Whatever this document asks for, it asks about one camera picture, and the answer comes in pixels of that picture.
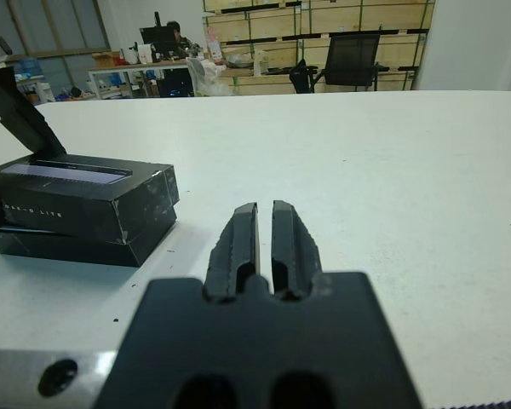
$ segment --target window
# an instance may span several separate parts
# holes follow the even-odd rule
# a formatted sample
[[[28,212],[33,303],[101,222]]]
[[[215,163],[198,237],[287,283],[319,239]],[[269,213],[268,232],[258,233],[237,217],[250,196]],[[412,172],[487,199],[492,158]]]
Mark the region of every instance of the window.
[[[0,0],[0,36],[13,50],[12,64],[38,58],[54,94],[87,90],[91,54],[109,51],[96,0]]]

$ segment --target desk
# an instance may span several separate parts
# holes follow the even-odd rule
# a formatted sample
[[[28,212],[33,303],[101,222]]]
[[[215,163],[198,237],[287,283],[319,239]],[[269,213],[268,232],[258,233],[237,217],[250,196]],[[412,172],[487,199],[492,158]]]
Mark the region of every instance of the desk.
[[[148,280],[202,279],[233,209],[249,201],[270,278],[271,209],[284,199],[325,271],[370,275],[427,407],[511,399],[511,93],[38,109],[70,153],[174,164],[178,222],[138,269],[0,256],[0,348],[116,348]],[[24,154],[0,125],[0,164]]]
[[[127,83],[129,87],[129,95],[132,98],[133,97],[133,89],[132,84],[130,83],[129,78],[129,72],[144,72],[147,70],[177,70],[180,68],[187,68],[187,63],[185,60],[176,60],[176,61],[161,61],[161,62],[155,62],[152,64],[133,64],[130,66],[107,66],[103,68],[91,68],[88,70],[89,78],[93,85],[95,86],[95,92],[97,98],[100,100],[100,89],[99,84],[95,80],[96,75],[100,74],[113,74],[116,72],[124,72],[125,73],[125,82]],[[144,90],[146,91],[146,96],[149,96],[147,91],[147,86],[144,87]]]

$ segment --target person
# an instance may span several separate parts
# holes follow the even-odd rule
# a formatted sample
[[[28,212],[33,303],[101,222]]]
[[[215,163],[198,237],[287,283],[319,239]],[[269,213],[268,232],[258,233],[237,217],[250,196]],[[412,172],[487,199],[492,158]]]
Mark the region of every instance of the person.
[[[174,37],[178,44],[178,56],[180,58],[197,56],[197,52],[200,47],[197,44],[192,43],[189,38],[181,36],[180,24],[177,21],[169,21],[167,23],[167,27],[174,30]]]

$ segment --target computer monitor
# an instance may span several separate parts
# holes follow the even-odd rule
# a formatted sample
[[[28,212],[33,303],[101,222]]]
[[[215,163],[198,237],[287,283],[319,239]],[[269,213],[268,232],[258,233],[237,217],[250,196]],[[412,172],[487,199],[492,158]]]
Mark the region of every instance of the computer monitor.
[[[144,44],[153,44],[155,51],[164,57],[178,53],[178,45],[172,27],[143,27],[140,29]]]

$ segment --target white tabletop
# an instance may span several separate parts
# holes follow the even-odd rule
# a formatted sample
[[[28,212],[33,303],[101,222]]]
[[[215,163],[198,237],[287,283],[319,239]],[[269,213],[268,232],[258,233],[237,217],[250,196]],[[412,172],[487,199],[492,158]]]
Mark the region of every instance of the white tabletop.
[[[0,256],[0,348],[116,348],[147,281],[202,279],[249,201],[270,277],[271,209],[284,199],[324,270],[369,273],[428,407],[511,399],[511,93],[39,109],[69,153],[174,164],[178,222],[139,269]],[[25,153],[0,126],[0,164]]]

